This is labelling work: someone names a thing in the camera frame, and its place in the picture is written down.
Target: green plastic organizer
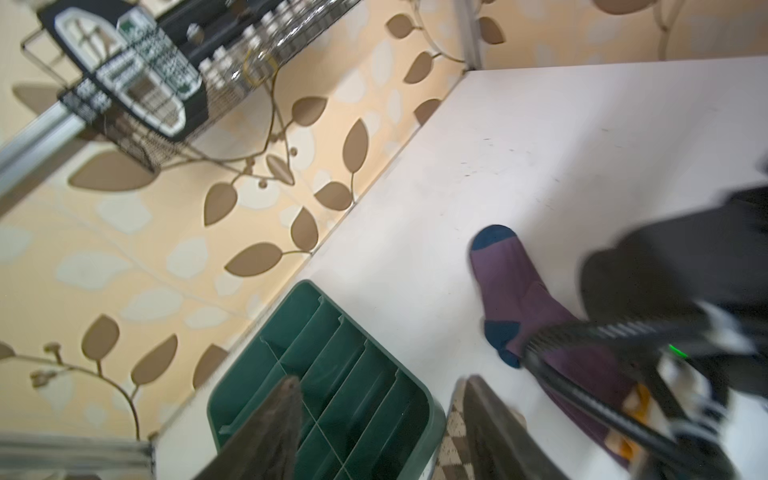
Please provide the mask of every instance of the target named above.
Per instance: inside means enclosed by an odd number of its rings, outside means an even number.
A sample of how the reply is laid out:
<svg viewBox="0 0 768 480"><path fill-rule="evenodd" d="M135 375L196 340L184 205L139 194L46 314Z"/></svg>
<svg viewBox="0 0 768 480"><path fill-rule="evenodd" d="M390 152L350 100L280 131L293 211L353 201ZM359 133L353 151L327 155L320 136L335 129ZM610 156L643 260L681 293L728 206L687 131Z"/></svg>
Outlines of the green plastic organizer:
<svg viewBox="0 0 768 480"><path fill-rule="evenodd" d="M298 283L208 402L217 449L286 375L301 379L296 480L418 478L445 429L426 387L313 283Z"/></svg>

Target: green led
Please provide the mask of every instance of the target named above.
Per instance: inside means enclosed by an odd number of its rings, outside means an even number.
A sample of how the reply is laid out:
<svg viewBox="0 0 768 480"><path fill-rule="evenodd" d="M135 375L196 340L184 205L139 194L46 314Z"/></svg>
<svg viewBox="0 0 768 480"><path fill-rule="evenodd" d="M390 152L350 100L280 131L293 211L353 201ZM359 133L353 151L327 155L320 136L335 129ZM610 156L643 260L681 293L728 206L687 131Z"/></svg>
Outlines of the green led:
<svg viewBox="0 0 768 480"><path fill-rule="evenodd" d="M679 356L681 359L688 358L688 354L687 353L685 353L683 351L680 351L679 349L675 348L674 345L670 345L670 350L672 351L672 353L674 353L675 355Z"/></svg>

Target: floral wallpaper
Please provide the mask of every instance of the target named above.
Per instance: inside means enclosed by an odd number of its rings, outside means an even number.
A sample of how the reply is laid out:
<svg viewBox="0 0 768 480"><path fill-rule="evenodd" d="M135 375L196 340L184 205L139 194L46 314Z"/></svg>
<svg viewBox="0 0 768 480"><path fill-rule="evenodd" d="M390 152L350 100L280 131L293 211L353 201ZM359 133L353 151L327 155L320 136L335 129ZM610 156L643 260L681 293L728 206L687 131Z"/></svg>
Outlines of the floral wallpaper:
<svg viewBox="0 0 768 480"><path fill-rule="evenodd" d="M768 53L767 0L480 0L485 68Z"/></svg>
<svg viewBox="0 0 768 480"><path fill-rule="evenodd" d="M0 219L0 429L151 437L438 108L461 52L451 0L363 0L199 157L150 174L75 140ZM25 108L51 89L10 83Z"/></svg>

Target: beige wall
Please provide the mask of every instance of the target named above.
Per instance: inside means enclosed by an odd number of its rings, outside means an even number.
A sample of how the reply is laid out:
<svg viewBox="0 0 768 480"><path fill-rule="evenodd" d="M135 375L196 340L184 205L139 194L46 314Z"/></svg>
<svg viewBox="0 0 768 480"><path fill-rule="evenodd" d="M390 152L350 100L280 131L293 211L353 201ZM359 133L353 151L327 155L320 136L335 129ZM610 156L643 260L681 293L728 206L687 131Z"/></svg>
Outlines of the beige wall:
<svg viewBox="0 0 768 480"><path fill-rule="evenodd" d="M131 438L132 408L142 438L158 430L458 81L451 4L422 0L425 30L407 31L408 2L363 0L283 68L276 102L296 117L286 141L269 143L282 162L271 169L262 154L226 164L235 171L194 161L152 176L83 142L11 209L0 220L0 430ZM8 118L22 110L8 86L38 78L29 72L4 77L7 131L23 123ZM258 151L269 120L259 90L196 145Z"/></svg>
<svg viewBox="0 0 768 480"><path fill-rule="evenodd" d="M477 11L487 68L768 53L766 0L483 0Z"/></svg>

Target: white surface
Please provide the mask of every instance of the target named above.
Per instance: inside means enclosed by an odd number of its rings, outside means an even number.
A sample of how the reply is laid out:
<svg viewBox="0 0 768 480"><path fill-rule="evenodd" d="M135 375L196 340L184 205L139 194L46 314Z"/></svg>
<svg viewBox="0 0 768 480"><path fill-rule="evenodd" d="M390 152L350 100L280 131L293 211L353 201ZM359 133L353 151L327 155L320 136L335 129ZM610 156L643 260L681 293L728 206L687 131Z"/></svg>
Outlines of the white surface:
<svg viewBox="0 0 768 480"><path fill-rule="evenodd" d="M768 58L472 72L300 278L444 407L458 377L480 373L569 477L626 477L487 344L468 245L486 225L510 226L554 297L581 314L587 252L765 181L755 166L767 132ZM213 458L205 408L217 378L161 436L160 480L188 480ZM763 478L768 414L751 399L736 404L728 449L743 478Z"/></svg>

